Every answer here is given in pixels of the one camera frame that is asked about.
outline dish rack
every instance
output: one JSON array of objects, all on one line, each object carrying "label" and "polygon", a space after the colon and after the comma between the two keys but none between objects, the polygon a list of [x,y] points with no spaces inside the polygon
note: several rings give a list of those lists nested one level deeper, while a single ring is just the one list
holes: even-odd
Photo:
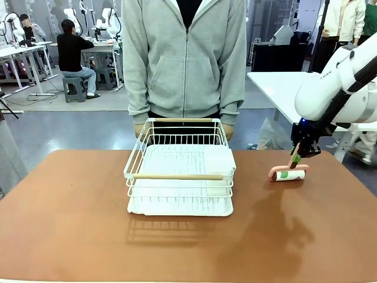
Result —
[{"label": "dish rack", "polygon": [[148,119],[124,169],[128,212],[228,216],[235,170],[219,119]]}]

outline roller head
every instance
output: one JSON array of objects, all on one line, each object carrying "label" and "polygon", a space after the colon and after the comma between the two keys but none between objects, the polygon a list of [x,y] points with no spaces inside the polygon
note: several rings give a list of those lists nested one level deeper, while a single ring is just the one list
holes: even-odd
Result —
[{"label": "roller head", "polygon": [[305,170],[292,170],[292,171],[277,171],[272,175],[271,181],[292,181],[303,180],[305,178]]}]

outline plastic bag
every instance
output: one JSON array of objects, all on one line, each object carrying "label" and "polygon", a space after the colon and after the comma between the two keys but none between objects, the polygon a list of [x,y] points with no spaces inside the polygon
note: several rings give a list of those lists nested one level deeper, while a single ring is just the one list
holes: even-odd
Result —
[{"label": "plastic bag", "polygon": [[276,121],[266,118],[259,131],[257,150],[290,150],[292,142],[283,127]]}]

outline sleeve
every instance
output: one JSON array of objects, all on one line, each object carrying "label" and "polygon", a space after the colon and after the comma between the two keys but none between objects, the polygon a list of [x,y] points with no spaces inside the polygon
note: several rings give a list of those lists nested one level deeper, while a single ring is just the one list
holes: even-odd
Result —
[{"label": "sleeve", "polygon": [[124,85],[128,94],[128,112],[134,124],[144,124],[150,110],[146,96],[148,40],[141,1],[122,2]]},{"label": "sleeve", "polygon": [[317,22],[316,22],[317,29],[319,29],[320,22],[322,22],[324,10],[325,10],[325,3],[322,4],[322,6],[320,7],[319,12],[318,12],[318,17],[317,17]]},{"label": "sleeve", "polygon": [[355,29],[353,30],[353,37],[360,38],[364,29],[364,18],[365,18],[365,1],[361,0],[356,7],[356,18],[355,18]]},{"label": "sleeve", "polygon": [[220,115],[224,124],[234,125],[245,97],[246,3],[236,0],[229,12],[226,39],[219,59],[221,79]]},{"label": "sleeve", "polygon": [[40,37],[46,37],[46,33],[44,30],[37,24],[34,25],[35,32],[40,36]]},{"label": "sleeve", "polygon": [[82,37],[80,37],[79,41],[80,41],[80,49],[81,50],[90,49],[90,48],[94,47],[93,42],[91,42],[89,40],[85,40]]}]

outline floor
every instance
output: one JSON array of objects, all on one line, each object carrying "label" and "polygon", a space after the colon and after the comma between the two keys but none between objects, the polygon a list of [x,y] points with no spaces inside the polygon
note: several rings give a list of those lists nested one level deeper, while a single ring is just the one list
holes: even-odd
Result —
[{"label": "floor", "polygon": [[[58,69],[53,69],[54,74],[59,76],[52,78],[49,81],[42,82],[44,92],[51,90],[63,90],[62,75]],[[3,84],[1,85],[2,91],[6,94],[12,93],[18,89],[16,84]],[[20,91],[7,98],[8,105],[13,110],[23,111],[126,111],[128,110],[128,98],[125,88],[121,88],[118,92],[113,91],[97,91],[101,94],[100,98],[87,100],[85,103],[72,101],[65,102],[64,94],[58,95],[55,99],[39,101],[33,103],[28,101],[28,96],[31,93],[36,93],[38,87],[30,87],[26,90]],[[260,92],[258,87],[250,81],[245,79],[245,102],[241,108],[245,109],[265,109],[272,108],[272,103]]]},{"label": "floor", "polygon": [[[249,143],[257,143],[259,131],[266,117],[273,117],[272,109],[240,110],[233,150],[243,150]],[[132,119],[126,111],[27,112],[16,120],[6,115],[28,170],[32,170],[49,153],[59,149],[131,149],[135,138]],[[284,117],[279,120],[290,133],[291,125]],[[319,146],[327,150],[331,138],[324,138]],[[343,163],[372,193],[377,196],[377,169],[367,167],[350,155]]]}]

